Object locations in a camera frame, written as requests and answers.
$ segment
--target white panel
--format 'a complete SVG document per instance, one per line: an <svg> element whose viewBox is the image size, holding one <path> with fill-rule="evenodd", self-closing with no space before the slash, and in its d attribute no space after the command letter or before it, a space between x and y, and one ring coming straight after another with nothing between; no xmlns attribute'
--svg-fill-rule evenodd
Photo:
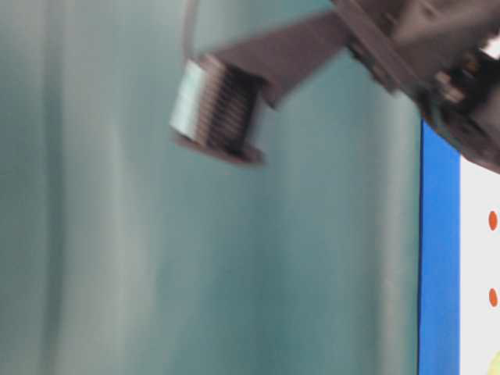
<svg viewBox="0 0 500 375"><path fill-rule="evenodd" d="M460 184L460 373L482 375L500 352L500 175L462 159Z"/></svg>
<svg viewBox="0 0 500 375"><path fill-rule="evenodd" d="M491 39L484 51L494 59L500 58L500 37Z"/></svg>

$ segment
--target yellow object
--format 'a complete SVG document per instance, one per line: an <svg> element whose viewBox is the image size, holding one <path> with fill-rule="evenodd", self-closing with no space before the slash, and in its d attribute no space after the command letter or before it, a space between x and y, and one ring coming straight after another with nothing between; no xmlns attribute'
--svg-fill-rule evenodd
<svg viewBox="0 0 500 375"><path fill-rule="evenodd" d="M500 375L500 352L491 362L490 369L487 371L487 375Z"/></svg>

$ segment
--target cable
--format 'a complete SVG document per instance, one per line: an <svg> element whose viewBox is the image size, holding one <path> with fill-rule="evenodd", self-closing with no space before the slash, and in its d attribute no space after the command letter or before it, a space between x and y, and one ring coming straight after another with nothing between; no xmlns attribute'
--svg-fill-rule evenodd
<svg viewBox="0 0 500 375"><path fill-rule="evenodd" d="M196 15L199 0L184 0L184 16L182 19L182 52L184 64L194 58L194 36Z"/></svg>

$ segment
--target blue frame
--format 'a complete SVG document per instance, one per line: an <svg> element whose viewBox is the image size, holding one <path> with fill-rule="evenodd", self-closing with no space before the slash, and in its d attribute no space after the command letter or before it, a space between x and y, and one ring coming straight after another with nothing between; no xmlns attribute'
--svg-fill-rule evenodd
<svg viewBox="0 0 500 375"><path fill-rule="evenodd" d="M460 158L422 124L419 375L459 375Z"/></svg>

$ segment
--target fabric backdrop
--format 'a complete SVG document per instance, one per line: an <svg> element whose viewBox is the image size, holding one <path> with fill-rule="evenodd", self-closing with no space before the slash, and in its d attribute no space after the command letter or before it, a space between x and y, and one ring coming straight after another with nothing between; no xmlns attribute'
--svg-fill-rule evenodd
<svg viewBox="0 0 500 375"><path fill-rule="evenodd" d="M201 3L198 48L330 6ZM0 4L0 373L416 373L411 103L343 54L263 113L263 168L178 148L180 10Z"/></svg>

